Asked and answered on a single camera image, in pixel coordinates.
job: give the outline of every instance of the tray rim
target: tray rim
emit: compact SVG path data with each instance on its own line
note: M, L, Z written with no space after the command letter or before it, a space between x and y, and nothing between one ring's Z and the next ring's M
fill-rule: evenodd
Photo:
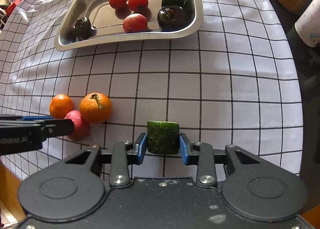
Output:
M150 39L176 39L191 35L197 31L202 23L204 22L203 6L202 0L194 0L195 5L195 18L186 28L174 32L143 32L143 33L130 33L130 34L118 34L114 36L102 36L93 39L87 39L82 41L77 41L71 44L62 44L60 42L61 28L65 24L70 13L73 12L73 7L77 0L73 0L68 11L63 17L63 20L59 26L57 34L54 39L54 47L56 50L63 52L71 49L77 49L81 47L93 46L98 44L107 43L117 43L117 42L127 42L127 41L140 41L140 40L150 40Z

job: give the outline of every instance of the tablecloth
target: tablecloth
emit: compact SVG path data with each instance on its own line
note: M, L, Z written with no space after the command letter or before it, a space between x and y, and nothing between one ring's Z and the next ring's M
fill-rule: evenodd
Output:
M173 40L113 43L59 52L54 38L72 0L25 0L0 35L2 114L49 115L56 94L78 109L88 93L108 95L113 114L82 142L50 138L43 149L2 156L20 179L97 144L134 141L148 120L180 124L192 142L236 144L299 174L300 90L286 36L269 0L202 0L204 23ZM131 176L194 176L179 155L147 153ZM107 179L109 166L103 170ZM217 165L218 179L223 167Z

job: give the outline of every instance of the cherry tomato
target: cherry tomato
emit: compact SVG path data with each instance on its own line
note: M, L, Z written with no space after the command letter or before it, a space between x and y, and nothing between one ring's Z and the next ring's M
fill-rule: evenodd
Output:
M128 5L133 12L145 9L149 5L148 0L129 0Z
M131 14L123 21L123 29L126 33L142 32L148 28L147 19L141 14Z
M109 0L109 5L113 9L124 8L126 4L127 4L127 0Z

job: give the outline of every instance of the tangerine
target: tangerine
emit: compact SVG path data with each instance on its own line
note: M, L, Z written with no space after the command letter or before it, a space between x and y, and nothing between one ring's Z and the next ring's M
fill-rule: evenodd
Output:
M73 102L68 95L58 94L51 100L49 111L55 119L64 119L72 110L74 110Z
M112 104L106 95L93 92L82 99L79 111L87 122L102 123L110 117Z

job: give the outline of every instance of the white tablecloth with black grid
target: white tablecloth with black grid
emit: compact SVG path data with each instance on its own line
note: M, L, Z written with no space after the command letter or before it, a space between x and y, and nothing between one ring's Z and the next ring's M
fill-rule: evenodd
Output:
M113 115L81 143L50 138L43 149L1 161L20 179L98 144L112 148L146 132L148 120L180 124L192 142L236 144L299 174L303 123L292 54L269 0L202 0L199 31L174 40L104 44L59 52L54 38L72 0L25 0L0 35L2 114L49 115L56 94L76 109L108 95ZM106 165L103 178L108 177ZM193 176L179 156L147 154L132 176ZM218 179L223 168L217 165Z

